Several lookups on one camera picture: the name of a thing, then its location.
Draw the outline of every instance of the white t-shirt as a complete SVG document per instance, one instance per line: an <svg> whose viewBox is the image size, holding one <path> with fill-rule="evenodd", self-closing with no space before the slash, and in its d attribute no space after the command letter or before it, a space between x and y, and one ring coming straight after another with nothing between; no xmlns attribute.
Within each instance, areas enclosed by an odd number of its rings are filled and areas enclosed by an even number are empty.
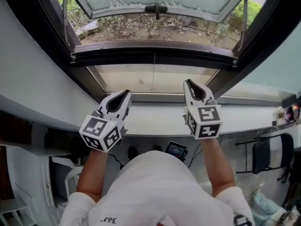
<svg viewBox="0 0 301 226"><path fill-rule="evenodd" d="M183 162L151 151L132 159L98 203L73 193L60 226L232 226L233 222L255 225L240 188L228 188L213 198Z"/></svg>

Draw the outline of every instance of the floor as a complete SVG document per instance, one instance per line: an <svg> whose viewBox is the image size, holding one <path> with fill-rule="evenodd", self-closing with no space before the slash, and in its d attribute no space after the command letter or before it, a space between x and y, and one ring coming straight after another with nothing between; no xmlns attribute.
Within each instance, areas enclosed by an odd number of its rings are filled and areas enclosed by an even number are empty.
<svg viewBox="0 0 301 226"><path fill-rule="evenodd" d="M245 146L235 145L235 143L252 140L253 137L254 134L251 133L240 133L224 135L218 138L219 142L221 142L221 148L229 159L234 171L244 171L246 166ZM139 153L150 151L154 148L155 145L161 146L164 151L168 146L169 141L174 141L187 147L189 152L186 156L185 164L188 165L192 159L193 153L199 145L199 142L194 140L192 137L125 137L121 145L115 146L113 149L111 149L110 152L115 154L118 160L120 160L121 162L127 162L127 149L130 146L134 146ZM274 152L273 157L279 157L279 153ZM247 169L251 170L252 144L248 145L247 161ZM194 159L190 170L197 181L200 183L200 185L204 188L204 190L210 193L210 184L208 181L202 154L198 155ZM113 157L109 157L106 166L103 194L107 193L119 171L119 163L117 163ZM283 170L278 169L268 172L261 172L257 175L253 173L236 174L236 184L237 186L242 188L244 196L251 206L253 205L251 194L259 187L261 187L261 192L264 193L267 198L272 199L275 203L281 205L285 200L286 193L289 187L288 183L282 184L281 182L277 182L277 178L280 177L282 173Z"/></svg>

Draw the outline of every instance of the forearm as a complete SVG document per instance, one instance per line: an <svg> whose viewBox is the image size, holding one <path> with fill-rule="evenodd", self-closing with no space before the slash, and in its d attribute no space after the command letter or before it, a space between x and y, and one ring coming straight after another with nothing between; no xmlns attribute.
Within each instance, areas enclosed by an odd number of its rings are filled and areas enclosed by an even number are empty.
<svg viewBox="0 0 301 226"><path fill-rule="evenodd" d="M79 176L76 191L87 194L95 202L98 202L102 195L107 158L107 153L93 149Z"/></svg>
<svg viewBox="0 0 301 226"><path fill-rule="evenodd" d="M215 197L226 188L235 186L233 170L215 138L203 139L201 143L212 194Z"/></svg>

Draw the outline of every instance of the open window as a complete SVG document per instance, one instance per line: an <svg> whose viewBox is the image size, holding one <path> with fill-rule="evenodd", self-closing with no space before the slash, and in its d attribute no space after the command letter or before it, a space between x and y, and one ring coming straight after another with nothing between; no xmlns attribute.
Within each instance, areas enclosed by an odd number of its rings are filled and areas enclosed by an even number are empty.
<svg viewBox="0 0 301 226"><path fill-rule="evenodd" d="M97 101L129 89L137 102L183 103L186 79L206 84L221 101L281 105L292 95L242 80L299 23L300 14L287 12L298 0L20 0L27 15L7 1Z"/></svg>

